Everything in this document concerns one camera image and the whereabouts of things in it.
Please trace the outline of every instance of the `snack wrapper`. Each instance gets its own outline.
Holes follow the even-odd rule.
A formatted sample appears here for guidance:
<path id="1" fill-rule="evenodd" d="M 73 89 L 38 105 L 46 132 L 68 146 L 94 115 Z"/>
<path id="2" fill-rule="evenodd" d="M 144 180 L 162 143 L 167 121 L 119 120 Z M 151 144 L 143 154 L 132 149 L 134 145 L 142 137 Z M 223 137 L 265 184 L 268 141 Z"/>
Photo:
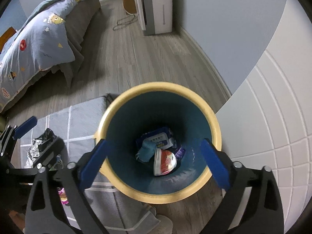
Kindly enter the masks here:
<path id="1" fill-rule="evenodd" d="M 58 188 L 58 193 L 59 193 L 59 196 L 60 196 L 60 201 L 62 202 L 62 204 L 67 204 L 68 203 L 68 199 L 67 199 L 67 195 L 65 193 L 65 190 L 63 187 L 59 187 Z"/>
<path id="2" fill-rule="evenodd" d="M 181 161 L 185 155 L 185 149 L 183 147 L 177 148 L 174 151 L 174 155 L 176 156 L 177 161 Z"/>
<path id="3" fill-rule="evenodd" d="M 157 149 L 154 159 L 154 176 L 162 176 L 171 172 L 177 166 L 175 155 L 165 149 Z"/>

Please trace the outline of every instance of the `cartoon print duvet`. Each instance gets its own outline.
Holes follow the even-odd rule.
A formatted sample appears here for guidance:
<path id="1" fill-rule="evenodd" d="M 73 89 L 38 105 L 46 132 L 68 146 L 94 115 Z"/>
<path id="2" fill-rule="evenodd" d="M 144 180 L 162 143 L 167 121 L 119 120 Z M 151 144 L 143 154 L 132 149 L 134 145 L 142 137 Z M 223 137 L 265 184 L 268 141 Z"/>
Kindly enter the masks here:
<path id="1" fill-rule="evenodd" d="M 75 60 L 65 19 L 81 1 L 60 0 L 52 4 L 7 41 L 6 52 L 0 56 L 0 112 L 39 71 Z"/>

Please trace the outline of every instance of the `white tiled wall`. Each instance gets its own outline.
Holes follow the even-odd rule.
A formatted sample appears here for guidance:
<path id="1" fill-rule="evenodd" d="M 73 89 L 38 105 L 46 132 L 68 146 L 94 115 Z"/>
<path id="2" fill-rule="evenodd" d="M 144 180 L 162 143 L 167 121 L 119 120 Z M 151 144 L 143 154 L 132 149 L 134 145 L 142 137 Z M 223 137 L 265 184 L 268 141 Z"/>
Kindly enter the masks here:
<path id="1" fill-rule="evenodd" d="M 233 160 L 273 169 L 286 232 L 312 195 L 312 24 L 297 0 L 217 118 Z"/>

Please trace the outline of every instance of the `power cord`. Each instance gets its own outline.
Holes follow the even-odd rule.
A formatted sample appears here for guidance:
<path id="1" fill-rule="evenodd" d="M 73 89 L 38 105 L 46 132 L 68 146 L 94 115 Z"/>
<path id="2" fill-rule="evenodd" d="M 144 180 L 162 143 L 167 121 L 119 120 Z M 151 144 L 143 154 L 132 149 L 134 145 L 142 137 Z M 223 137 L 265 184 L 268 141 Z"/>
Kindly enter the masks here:
<path id="1" fill-rule="evenodd" d="M 125 26 L 128 26 L 128 25 L 132 24 L 132 23 L 135 21 L 135 19 L 137 18 L 137 13 L 135 13 L 135 14 L 129 13 L 129 12 L 126 10 L 125 7 L 124 7 L 124 10 L 125 10 L 126 13 L 128 14 L 128 16 L 126 16 L 126 17 L 124 17 L 124 18 L 122 18 L 122 19 L 118 19 L 116 25 L 113 27 L 113 31 L 118 30 L 118 29 L 121 29 L 121 28 L 124 28 Z M 126 19 L 126 18 L 129 18 L 129 17 L 131 17 L 131 16 L 133 16 L 133 18 L 130 19 L 129 21 L 126 21 L 126 22 L 123 22 L 123 23 L 119 23 L 121 20 L 124 20 L 124 19 Z"/>

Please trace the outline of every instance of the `metal screw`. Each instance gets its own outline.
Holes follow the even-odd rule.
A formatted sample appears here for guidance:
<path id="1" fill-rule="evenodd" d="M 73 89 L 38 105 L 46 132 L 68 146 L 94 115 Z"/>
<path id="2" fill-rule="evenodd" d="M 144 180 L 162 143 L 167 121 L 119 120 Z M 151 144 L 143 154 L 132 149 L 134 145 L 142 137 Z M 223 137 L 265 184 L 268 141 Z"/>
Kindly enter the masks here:
<path id="1" fill-rule="evenodd" d="M 76 163 L 75 163 L 75 162 L 70 162 L 70 163 L 68 163 L 67 168 L 68 168 L 68 169 L 72 169 L 72 168 L 74 168 L 75 166 L 76 166 Z"/>
<path id="2" fill-rule="evenodd" d="M 267 166 L 267 165 L 264 167 L 264 170 L 267 171 L 267 172 L 272 171 L 271 167 L 270 167 L 270 166 Z"/>
<path id="3" fill-rule="evenodd" d="M 40 172 L 40 173 L 44 173 L 44 172 L 45 172 L 45 170 L 46 170 L 46 168 L 45 168 L 44 166 L 42 166 L 42 167 L 39 169 L 39 171 L 38 171 L 38 172 Z"/>
<path id="4" fill-rule="evenodd" d="M 235 161 L 235 162 L 233 163 L 233 165 L 234 165 L 234 167 L 236 167 L 236 168 L 242 168 L 242 167 L 243 167 L 243 164 L 242 164 L 241 162 L 238 162 L 238 161 Z"/>

